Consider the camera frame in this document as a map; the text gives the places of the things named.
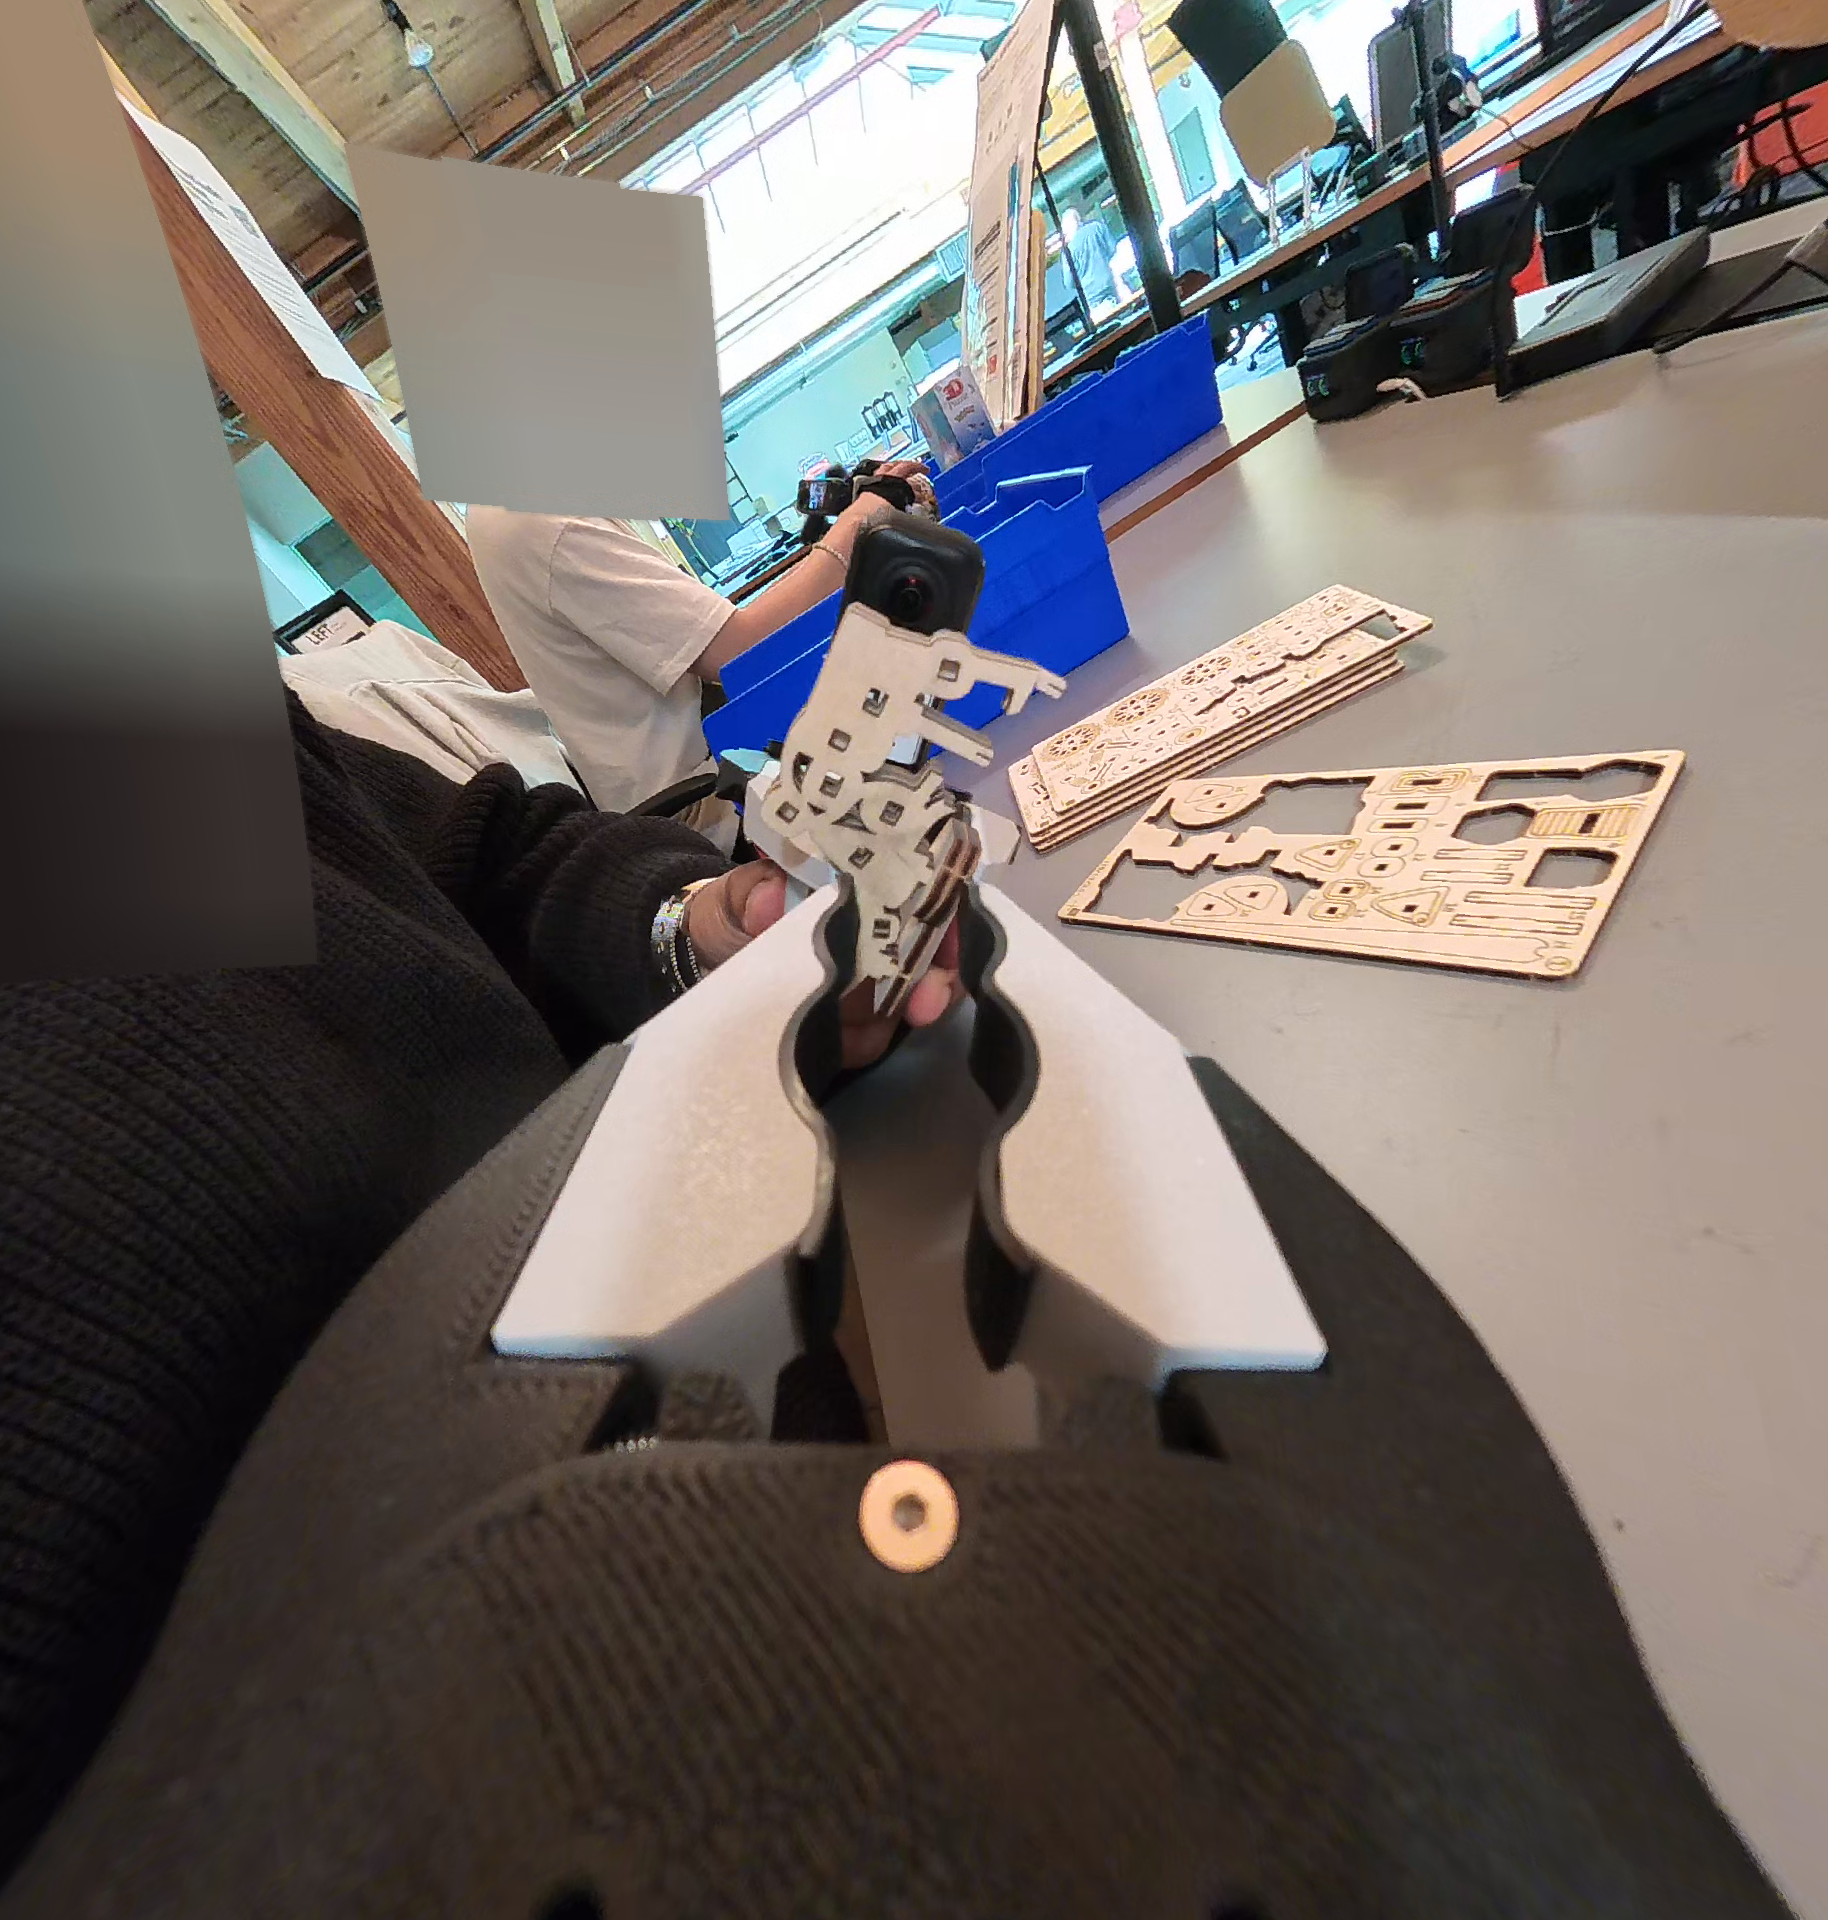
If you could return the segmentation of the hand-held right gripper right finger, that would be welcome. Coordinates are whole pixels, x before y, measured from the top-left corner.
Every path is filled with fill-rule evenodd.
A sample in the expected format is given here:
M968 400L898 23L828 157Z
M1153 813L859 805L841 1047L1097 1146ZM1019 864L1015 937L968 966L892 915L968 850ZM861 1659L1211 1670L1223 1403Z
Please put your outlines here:
M1211 1098L1211 1061L974 883L958 914L970 1072L993 1110L965 1294L974 1349L1039 1387L1328 1357Z

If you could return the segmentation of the long blue storage bin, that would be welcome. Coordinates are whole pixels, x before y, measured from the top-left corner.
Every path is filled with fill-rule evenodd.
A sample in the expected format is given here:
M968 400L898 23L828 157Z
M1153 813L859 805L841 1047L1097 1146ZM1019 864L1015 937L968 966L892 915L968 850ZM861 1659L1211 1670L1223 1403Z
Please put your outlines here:
M1214 322L1198 313L1091 372L932 482L943 518L993 501L1000 482L1087 467L1099 501L1223 424Z

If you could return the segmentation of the small blue storage bin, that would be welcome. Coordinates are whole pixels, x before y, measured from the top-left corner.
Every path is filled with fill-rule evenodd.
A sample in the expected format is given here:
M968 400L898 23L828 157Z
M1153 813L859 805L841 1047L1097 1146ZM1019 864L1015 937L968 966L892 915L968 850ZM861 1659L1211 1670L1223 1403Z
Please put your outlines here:
M1131 631L1091 469L1003 478L946 525L970 536L984 581L968 624L991 651L1067 678ZM704 717L715 756L765 751L803 709L839 624L830 594L724 668L724 701Z

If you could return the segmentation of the paper notice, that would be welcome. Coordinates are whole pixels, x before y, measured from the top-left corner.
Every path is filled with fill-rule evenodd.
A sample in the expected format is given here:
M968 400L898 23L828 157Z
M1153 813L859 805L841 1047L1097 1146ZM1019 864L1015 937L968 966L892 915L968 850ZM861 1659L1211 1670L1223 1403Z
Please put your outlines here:
M379 401L369 374L354 362L350 349L327 324L303 284L290 271L267 232L255 220L231 182L179 132L133 103L123 103L134 127L157 147L167 167L180 184L190 203L201 211L209 230L231 254L235 265L249 277L261 300L298 344L312 369L354 394Z

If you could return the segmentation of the grey desk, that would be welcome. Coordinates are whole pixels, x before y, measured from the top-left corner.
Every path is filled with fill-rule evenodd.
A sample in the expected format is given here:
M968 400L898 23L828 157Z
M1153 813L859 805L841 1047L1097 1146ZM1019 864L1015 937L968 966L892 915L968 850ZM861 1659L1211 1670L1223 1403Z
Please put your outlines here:
M1297 421L1117 572L1131 644L1022 742L1346 583L1431 635L1244 772L1689 756L1575 982L1060 937L1455 1299L1713 1787L1828 1915L1828 310Z

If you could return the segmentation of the light grey jacket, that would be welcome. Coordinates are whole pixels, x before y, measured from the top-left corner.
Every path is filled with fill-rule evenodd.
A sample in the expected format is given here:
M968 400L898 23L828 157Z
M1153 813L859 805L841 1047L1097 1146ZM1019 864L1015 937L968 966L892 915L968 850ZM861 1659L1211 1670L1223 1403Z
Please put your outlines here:
M527 787L584 795L528 688L498 689L468 659L399 621L300 653L278 653L286 685L327 727L408 753L456 783L505 763Z

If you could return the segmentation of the person's left forearm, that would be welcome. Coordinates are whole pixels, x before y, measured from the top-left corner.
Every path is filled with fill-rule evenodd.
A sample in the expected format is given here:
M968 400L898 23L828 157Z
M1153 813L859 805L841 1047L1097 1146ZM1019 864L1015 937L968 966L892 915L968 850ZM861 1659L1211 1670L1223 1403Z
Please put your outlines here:
M728 873L704 835L604 811L574 786L528 786L495 761L466 782L327 725L288 689L312 841L349 852L379 893L404 885L431 926L489 955L581 1066L673 999L653 950L668 899Z

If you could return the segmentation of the cut-out wooden puzzle sheet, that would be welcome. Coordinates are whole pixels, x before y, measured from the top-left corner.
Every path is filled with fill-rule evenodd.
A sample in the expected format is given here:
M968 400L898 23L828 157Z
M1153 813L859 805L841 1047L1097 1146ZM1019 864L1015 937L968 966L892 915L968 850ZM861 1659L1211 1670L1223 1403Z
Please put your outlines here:
M1575 978L1685 750L1171 780L1067 926Z

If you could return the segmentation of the white red product box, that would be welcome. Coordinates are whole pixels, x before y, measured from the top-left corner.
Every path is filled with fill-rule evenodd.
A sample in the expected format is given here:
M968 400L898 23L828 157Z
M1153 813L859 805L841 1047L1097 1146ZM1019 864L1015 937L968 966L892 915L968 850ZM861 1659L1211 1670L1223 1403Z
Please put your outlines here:
M956 467L999 437L999 421L982 397L972 368L961 359L923 379L913 395L913 418L941 472Z

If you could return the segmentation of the person's black sweater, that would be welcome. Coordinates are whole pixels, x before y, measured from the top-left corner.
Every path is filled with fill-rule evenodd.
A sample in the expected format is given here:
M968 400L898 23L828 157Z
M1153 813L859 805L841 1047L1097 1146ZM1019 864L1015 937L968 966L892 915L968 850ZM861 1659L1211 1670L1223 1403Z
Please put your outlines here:
M327 1317L645 1008L431 950L0 988L0 1886Z

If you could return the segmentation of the wooden beam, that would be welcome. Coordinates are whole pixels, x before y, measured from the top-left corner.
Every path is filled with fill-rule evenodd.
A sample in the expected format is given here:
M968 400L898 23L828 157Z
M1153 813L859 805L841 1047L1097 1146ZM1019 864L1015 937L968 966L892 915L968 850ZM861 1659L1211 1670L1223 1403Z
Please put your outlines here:
M159 122L111 55L123 103ZM199 348L217 385L273 443L410 606L433 635L489 683L527 685L480 588L463 518L423 492L384 401L315 372L262 296L190 203L151 139L131 122L143 176L180 279Z

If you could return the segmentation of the cardboard display board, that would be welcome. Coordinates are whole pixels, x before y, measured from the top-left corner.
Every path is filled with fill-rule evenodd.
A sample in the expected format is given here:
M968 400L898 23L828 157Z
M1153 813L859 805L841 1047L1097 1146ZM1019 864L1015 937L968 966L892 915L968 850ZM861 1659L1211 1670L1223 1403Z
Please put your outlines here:
M1021 301L1052 27L1052 1L1025 1L974 90L961 359L993 429L1013 425L1022 394Z

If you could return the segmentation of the black flat device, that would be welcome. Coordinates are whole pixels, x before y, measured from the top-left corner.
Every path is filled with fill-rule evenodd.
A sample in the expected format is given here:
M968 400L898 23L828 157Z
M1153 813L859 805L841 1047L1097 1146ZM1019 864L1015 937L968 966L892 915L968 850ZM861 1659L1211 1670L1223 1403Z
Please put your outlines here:
M1498 394L1593 368L1633 348L1709 265L1710 252L1713 232L1698 226L1559 287L1547 312L1509 349Z

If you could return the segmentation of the wooden model assembly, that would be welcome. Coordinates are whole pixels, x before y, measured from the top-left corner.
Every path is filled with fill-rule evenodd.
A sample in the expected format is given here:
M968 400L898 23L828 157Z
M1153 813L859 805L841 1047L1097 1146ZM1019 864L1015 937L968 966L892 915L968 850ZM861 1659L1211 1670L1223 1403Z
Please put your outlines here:
M993 742L944 712L946 697L981 683L1005 691L1005 709L1030 696L1060 699L1065 678L965 633L918 635L864 606L841 613L826 662L791 721L779 759L805 811L816 859L779 861L801 888L828 865L850 882L859 910L855 978L878 982L878 1006L898 1009L927 972L974 873L937 871L937 828L958 791L934 763L908 768L896 745L946 750L986 766Z

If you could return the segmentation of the black equipment case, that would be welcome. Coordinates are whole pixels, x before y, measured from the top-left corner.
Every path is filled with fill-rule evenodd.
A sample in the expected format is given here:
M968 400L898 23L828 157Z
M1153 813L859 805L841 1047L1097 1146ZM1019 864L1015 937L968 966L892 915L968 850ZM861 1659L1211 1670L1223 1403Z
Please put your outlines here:
M1389 376L1424 395L1492 382L1517 345L1513 279L1478 269L1415 292L1389 320Z
M1387 400L1429 395L1408 356L1408 327L1397 315L1330 327L1309 344L1297 372L1313 421L1357 419Z

